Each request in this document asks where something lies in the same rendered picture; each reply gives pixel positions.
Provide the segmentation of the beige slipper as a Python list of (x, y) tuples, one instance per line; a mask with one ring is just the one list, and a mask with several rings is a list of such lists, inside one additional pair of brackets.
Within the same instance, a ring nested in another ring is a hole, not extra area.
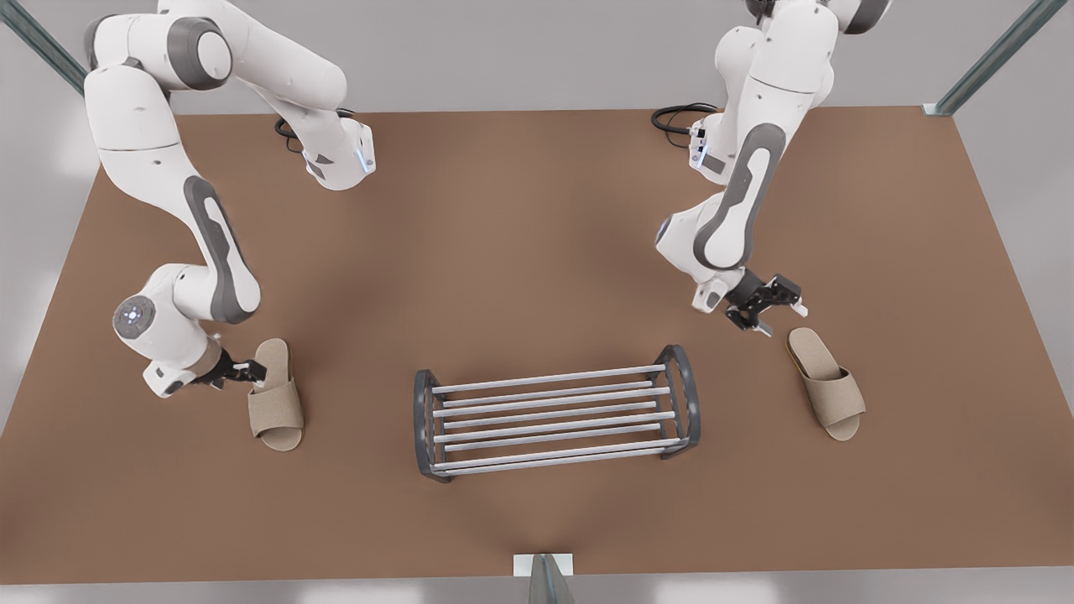
[(818, 425), (837, 442), (847, 442), (862, 422), (862, 390), (845, 366), (837, 363), (818, 334), (801, 326), (787, 336), (790, 359), (801, 375)]
[(291, 451), (300, 444), (305, 418), (293, 378), (292, 356), (287, 341), (268, 339), (256, 350), (253, 360), (265, 366), (266, 378), (247, 396), (249, 425), (253, 437), (271, 450)]

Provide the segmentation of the grey metal shoe rack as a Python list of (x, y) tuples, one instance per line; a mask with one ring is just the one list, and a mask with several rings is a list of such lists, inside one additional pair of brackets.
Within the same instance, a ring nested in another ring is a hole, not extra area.
[(669, 459), (701, 442), (701, 401), (684, 349), (647, 366), (445, 385), (413, 379), (413, 450), (433, 481), (630, 458)]

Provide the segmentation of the silver frame post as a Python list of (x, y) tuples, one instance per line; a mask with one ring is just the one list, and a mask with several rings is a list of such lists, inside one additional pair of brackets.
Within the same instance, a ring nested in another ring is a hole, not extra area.
[(574, 553), (516, 553), (513, 573), (529, 578), (527, 604), (576, 604), (566, 581), (574, 576)]
[(926, 116), (954, 115), (1068, 3), (1069, 0), (1033, 0), (947, 92), (935, 103), (921, 104), (923, 113)]
[(0, 0), (0, 21), (6, 24), (74, 91), (79, 96), (84, 95), (84, 80), (87, 76), (84, 66), (17, 0)]

